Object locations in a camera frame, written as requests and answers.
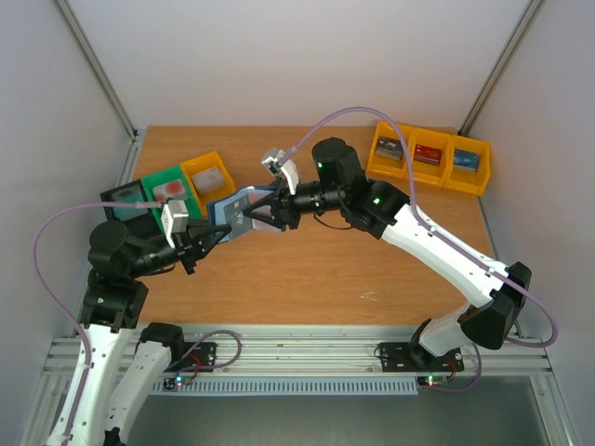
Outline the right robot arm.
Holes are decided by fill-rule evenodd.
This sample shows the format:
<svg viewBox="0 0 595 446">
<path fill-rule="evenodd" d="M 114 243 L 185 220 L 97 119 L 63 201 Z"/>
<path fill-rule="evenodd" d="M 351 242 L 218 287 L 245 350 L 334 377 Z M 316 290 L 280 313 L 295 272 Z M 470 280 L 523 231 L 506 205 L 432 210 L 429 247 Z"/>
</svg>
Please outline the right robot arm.
<svg viewBox="0 0 595 446">
<path fill-rule="evenodd" d="M 248 205 L 244 216 L 294 230 L 304 215 L 338 210 L 350 228 L 404 250 L 450 282 L 467 302 L 416 329 L 405 351 L 415 369 L 430 368 L 467 344 L 500 349 L 524 306 L 531 270 L 520 262 L 506 266 L 442 232 L 409 195 L 367 178 L 343 139 L 324 139 L 311 155 L 319 178 L 309 183 L 297 182 L 276 157 L 263 160 L 277 176 L 274 190 Z"/>
</svg>

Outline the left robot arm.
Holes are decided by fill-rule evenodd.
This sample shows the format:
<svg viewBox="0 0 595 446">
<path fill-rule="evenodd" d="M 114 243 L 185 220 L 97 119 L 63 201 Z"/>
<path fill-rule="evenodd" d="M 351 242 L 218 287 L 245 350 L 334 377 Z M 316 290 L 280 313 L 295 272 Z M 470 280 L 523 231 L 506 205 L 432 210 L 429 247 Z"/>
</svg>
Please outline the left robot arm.
<svg viewBox="0 0 595 446">
<path fill-rule="evenodd" d="M 149 293 L 140 279 L 176 264 L 192 273 L 230 230 L 228 225 L 193 220 L 170 239 L 141 239 L 118 220 L 94 228 L 88 253 L 92 269 L 79 318 L 78 361 L 46 444 L 127 444 L 157 378 L 181 367 L 188 354 L 181 327 L 152 322 L 142 330 L 124 377 L 116 377 Z"/>
</svg>

